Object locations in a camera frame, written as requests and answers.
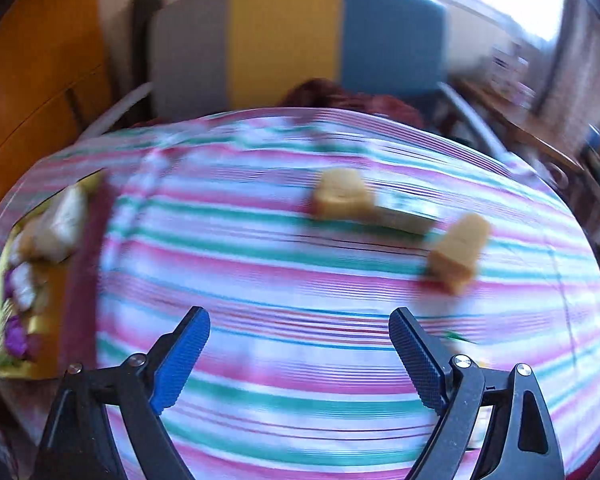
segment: screw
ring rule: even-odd
[[[454,364],[458,368],[468,368],[471,366],[471,359],[466,355],[460,354],[454,357]]]
[[[139,366],[142,366],[146,362],[146,355],[144,355],[144,354],[130,355],[126,359],[126,362],[129,364],[129,366],[133,366],[134,368],[137,368]]]
[[[71,363],[67,367],[66,371],[71,375],[77,375],[82,371],[82,363]]]
[[[524,363],[520,363],[518,366],[516,366],[516,370],[518,371],[518,373],[520,375],[523,375],[525,377],[531,375],[531,366],[529,365],[525,365]]]

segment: chair backrest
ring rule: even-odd
[[[434,0],[178,0],[152,23],[158,116],[275,105],[312,77],[409,98],[444,80]]]

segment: wooden desk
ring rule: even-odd
[[[511,148],[516,142],[526,144],[561,166],[576,173],[582,172],[582,166],[577,160],[543,140],[553,136],[548,127],[538,118],[505,98],[486,91],[480,84],[467,79],[459,79],[454,86],[467,101],[477,102],[486,108],[494,119],[506,127],[507,135],[503,142],[507,148]]]

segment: open box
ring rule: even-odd
[[[80,179],[77,184],[86,193],[89,202],[99,188],[104,172],[91,173]],[[4,272],[8,267],[11,244],[24,225],[33,217],[42,214],[51,204],[57,193],[29,211],[18,220],[11,229],[0,255],[0,378],[11,379],[48,379],[58,376],[58,351],[63,309],[66,304],[64,292],[66,278],[73,256],[69,256],[59,264],[43,260],[31,262],[36,274],[45,277],[40,291],[44,295],[43,308],[32,307],[31,311],[20,314],[27,333],[36,335],[35,361],[20,361],[8,357],[2,343],[4,319],[2,306],[4,303]]]

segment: tablecloth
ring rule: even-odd
[[[493,237],[467,293],[426,275],[421,237],[311,219],[312,187],[333,166],[439,204],[437,232],[464,210],[487,218]],[[0,204],[0,249],[24,212],[99,168],[119,193],[100,257],[99,364],[146,351],[192,305],[210,314],[208,343],[162,415],[198,480],[404,478],[436,418],[388,338],[399,306],[432,334],[475,342],[493,367],[530,364],[567,472],[599,443],[600,271],[568,208],[517,157],[343,110],[122,130],[27,172]],[[110,419],[141,478],[119,413]]]

